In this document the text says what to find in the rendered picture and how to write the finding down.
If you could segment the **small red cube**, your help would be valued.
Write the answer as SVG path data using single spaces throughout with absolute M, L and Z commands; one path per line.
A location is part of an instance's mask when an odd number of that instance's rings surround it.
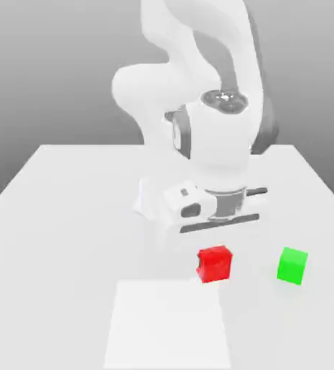
M 233 254 L 224 245 L 201 249 L 196 269 L 202 283 L 229 279 Z

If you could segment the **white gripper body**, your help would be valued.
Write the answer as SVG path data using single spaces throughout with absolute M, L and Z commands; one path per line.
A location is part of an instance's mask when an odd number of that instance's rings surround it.
M 225 243 L 243 244 L 258 233 L 262 222 L 263 218 L 258 213 L 252 213 L 223 222 L 184 225 L 175 236 L 174 249 L 192 251 Z

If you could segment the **small green cube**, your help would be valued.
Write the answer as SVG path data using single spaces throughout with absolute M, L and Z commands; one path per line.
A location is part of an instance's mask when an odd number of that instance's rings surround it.
M 284 247 L 278 263 L 277 279 L 301 285 L 308 255 L 305 251 Z

